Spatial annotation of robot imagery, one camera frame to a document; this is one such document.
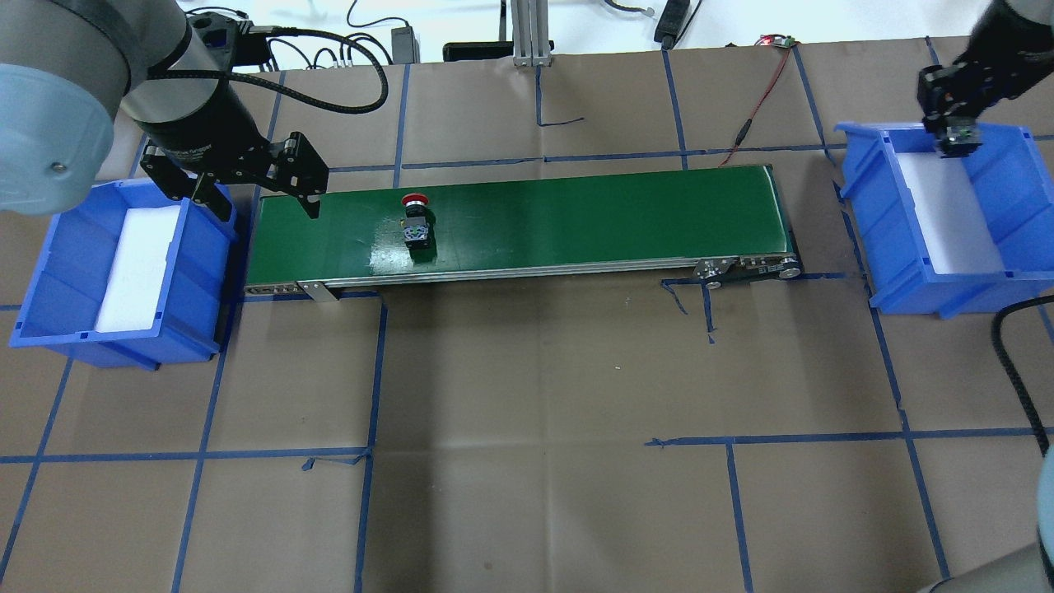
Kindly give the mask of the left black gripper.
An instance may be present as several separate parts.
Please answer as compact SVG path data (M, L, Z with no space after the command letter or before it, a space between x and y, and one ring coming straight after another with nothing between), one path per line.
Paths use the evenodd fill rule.
M189 198L219 222L234 207L220 184L258 184L317 219L330 169L300 131L269 142L232 86L248 23L184 23L176 48L138 87L147 135L139 166L165 197Z

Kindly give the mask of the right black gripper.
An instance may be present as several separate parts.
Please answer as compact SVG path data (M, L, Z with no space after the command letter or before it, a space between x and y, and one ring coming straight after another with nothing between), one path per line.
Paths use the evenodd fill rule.
M917 102L923 129L937 138L977 138L980 114L999 100L1001 75L968 61L920 70Z

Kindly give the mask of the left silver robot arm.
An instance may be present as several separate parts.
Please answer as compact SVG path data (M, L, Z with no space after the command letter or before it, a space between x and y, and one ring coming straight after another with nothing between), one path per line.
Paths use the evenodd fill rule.
M1 207L44 217L89 195L125 114L147 134L140 166L169 200L230 221L221 184L294 196L318 217L329 172L301 133L264 138L232 87L266 63L245 20L174 1L4 1Z

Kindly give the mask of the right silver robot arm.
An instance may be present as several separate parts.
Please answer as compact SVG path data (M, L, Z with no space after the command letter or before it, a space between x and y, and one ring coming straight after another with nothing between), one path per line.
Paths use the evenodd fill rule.
M991 1L958 57L919 72L923 127L941 142L961 145L987 108L1052 75L1052 48L1050 1Z

